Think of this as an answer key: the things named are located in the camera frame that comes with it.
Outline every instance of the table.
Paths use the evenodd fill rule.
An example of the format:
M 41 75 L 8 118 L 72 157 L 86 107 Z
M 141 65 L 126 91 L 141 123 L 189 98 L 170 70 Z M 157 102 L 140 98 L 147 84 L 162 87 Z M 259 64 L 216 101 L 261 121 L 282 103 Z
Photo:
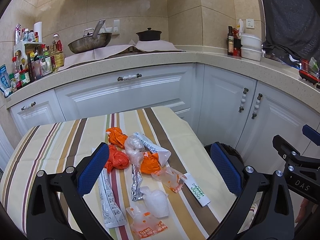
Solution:
M 120 127 L 127 135 L 143 133 L 153 143 L 170 150 L 172 155 L 168 160 L 169 165 L 183 174 L 189 172 L 211 200 L 207 206 L 202 207 L 186 185 L 179 193 L 174 193 L 150 175 L 143 175 L 141 186 L 149 186 L 151 190 L 160 189 L 169 195 L 170 216 L 162 219 L 168 229 L 151 239 L 207 239 L 236 197 L 229 192 L 188 123 L 170 108 L 162 106 L 30 129 L 15 149 L 0 183 L 1 203 L 17 227 L 26 233 L 28 199 L 37 171 L 59 173 L 68 166 L 76 166 L 83 157 L 91 155 L 92 148 L 101 142 L 108 143 L 105 131 L 114 126 Z M 125 170 L 113 169 L 110 183 L 128 224 L 107 231 L 116 240 L 136 239 L 129 226 L 132 219 L 125 211 L 132 203 L 131 167 Z M 59 199 L 71 227 L 80 231 L 63 194 L 59 194 Z M 98 221 L 104 225 L 97 182 L 84 199 Z

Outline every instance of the black pot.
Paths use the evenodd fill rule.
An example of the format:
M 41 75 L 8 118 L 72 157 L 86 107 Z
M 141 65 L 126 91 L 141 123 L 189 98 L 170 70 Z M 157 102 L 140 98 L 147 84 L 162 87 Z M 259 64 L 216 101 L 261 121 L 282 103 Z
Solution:
M 161 31 L 151 30 L 148 28 L 147 31 L 136 33 L 139 36 L 139 41 L 159 41 Z

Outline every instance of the blue gripper pad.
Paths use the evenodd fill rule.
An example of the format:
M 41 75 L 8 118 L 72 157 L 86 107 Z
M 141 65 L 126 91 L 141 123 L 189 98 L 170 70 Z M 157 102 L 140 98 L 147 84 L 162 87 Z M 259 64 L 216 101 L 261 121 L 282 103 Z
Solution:
M 104 165 L 109 159 L 109 146 L 108 144 L 103 144 L 96 149 L 93 153 L 93 158 L 84 168 L 83 172 L 78 178 L 78 188 L 77 191 L 82 197 L 83 195 L 89 194 L 93 185 L 97 181 Z
M 230 162 L 223 150 L 218 146 L 218 144 L 212 144 L 210 153 L 211 159 L 218 169 L 229 191 L 239 197 L 242 191 L 241 177 L 239 173 L 234 168 L 233 164 Z

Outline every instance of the white cabinet door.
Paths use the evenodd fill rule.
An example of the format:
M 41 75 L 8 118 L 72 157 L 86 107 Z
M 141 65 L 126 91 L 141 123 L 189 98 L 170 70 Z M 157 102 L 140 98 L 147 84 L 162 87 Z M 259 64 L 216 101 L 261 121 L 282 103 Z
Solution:
M 10 112 L 22 136 L 34 126 L 64 122 L 66 120 L 54 89 L 12 106 Z
M 118 77 L 142 77 L 118 81 Z M 81 80 L 56 89 L 67 121 L 151 106 L 169 106 L 189 124 L 196 64 L 150 66 Z
M 257 116 L 252 119 L 258 94 L 262 94 Z M 257 83 L 254 102 L 236 150 L 244 164 L 258 172 L 272 174 L 284 169 L 284 160 L 272 146 L 272 139 L 279 134 L 300 153 L 303 153 L 310 140 L 302 134 L 302 127 L 308 124 L 316 129 L 320 116 L 296 99 L 283 92 Z
M 248 118 L 257 81 L 216 67 L 205 66 L 197 136 L 204 144 L 216 141 L 235 148 Z M 241 99 L 244 110 L 239 112 Z

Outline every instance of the silver foil wrapper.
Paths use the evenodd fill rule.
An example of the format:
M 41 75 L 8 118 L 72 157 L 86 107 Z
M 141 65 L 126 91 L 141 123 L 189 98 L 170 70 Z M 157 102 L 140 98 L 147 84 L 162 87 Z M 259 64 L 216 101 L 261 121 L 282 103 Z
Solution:
M 132 165 L 132 180 L 133 180 L 133 183 L 131 186 L 132 200 L 137 201 L 142 199 L 142 196 L 143 196 L 143 193 L 140 192 L 142 176 L 139 169 L 137 169 L 134 164 Z

